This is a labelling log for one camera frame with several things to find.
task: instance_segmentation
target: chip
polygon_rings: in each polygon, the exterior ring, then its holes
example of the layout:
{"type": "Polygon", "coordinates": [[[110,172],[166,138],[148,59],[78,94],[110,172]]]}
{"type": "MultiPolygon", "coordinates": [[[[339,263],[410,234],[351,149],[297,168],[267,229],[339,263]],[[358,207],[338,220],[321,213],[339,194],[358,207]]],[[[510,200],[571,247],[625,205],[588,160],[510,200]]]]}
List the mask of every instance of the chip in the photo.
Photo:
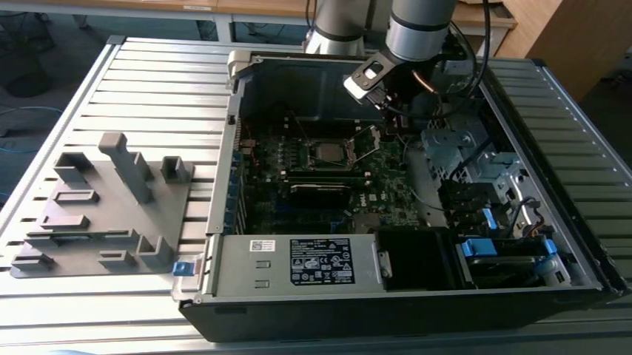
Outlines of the chip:
{"type": "Polygon", "coordinates": [[[338,163],[345,159],[345,151],[337,143],[321,143],[315,148],[315,156],[321,160],[338,163]]]}

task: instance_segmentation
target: motherboard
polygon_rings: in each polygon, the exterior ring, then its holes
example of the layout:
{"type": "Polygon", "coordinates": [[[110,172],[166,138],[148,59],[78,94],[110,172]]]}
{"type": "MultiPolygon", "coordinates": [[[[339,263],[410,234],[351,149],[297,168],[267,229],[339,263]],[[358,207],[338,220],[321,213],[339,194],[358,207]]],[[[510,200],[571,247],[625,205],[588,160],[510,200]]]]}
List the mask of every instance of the motherboard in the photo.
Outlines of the motherboard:
{"type": "Polygon", "coordinates": [[[247,234],[365,234],[418,226],[405,140],[380,124],[245,123],[247,234]]]}

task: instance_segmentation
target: barcode sticker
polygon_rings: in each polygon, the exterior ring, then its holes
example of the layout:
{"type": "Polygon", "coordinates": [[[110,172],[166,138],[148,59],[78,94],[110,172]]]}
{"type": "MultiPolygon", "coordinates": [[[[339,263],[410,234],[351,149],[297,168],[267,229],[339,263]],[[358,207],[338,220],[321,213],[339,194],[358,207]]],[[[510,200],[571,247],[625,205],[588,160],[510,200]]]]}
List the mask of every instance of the barcode sticker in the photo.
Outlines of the barcode sticker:
{"type": "Polygon", "coordinates": [[[190,5],[184,5],[183,8],[186,10],[198,10],[198,11],[211,11],[211,7],[209,6],[190,6],[190,5]]]}
{"type": "Polygon", "coordinates": [[[250,251],[274,251],[277,240],[251,240],[250,251]]]}

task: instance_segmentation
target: power supply label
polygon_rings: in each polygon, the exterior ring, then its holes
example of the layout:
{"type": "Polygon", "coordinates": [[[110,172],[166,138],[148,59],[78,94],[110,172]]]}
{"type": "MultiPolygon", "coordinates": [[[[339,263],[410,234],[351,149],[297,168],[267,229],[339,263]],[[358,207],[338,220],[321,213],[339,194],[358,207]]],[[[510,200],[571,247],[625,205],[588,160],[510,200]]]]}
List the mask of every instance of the power supply label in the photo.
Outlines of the power supply label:
{"type": "Polygon", "coordinates": [[[290,270],[295,286],[355,283],[349,239],[290,239],[290,270]]]}

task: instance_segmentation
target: aluminum extrusion table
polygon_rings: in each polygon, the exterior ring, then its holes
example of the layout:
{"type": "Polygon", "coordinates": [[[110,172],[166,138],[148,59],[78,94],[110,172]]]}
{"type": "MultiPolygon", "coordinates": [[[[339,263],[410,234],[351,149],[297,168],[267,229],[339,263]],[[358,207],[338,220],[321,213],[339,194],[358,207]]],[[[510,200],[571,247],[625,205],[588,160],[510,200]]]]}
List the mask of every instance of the aluminum extrusion table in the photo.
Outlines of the aluminum extrusion table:
{"type": "MultiPolygon", "coordinates": [[[[16,280],[8,268],[55,185],[51,165],[60,152],[98,152],[104,131],[126,132],[128,146],[147,160],[179,155],[195,163],[179,254],[198,254],[206,242],[206,215],[214,188],[218,146],[226,118],[226,61],[233,49],[286,50],[286,46],[111,38],[63,117],[0,212],[0,353],[76,350],[95,354],[205,352],[343,352],[429,348],[489,354],[611,353],[632,345],[632,299],[573,311],[528,327],[426,337],[327,339],[311,342],[207,342],[182,317],[170,296],[168,274],[16,280]]],[[[547,69],[525,61],[493,61],[552,165],[573,185],[580,210],[632,278],[632,192],[629,170],[573,106],[547,69]],[[628,208],[608,214],[604,204],[628,208]]]]}

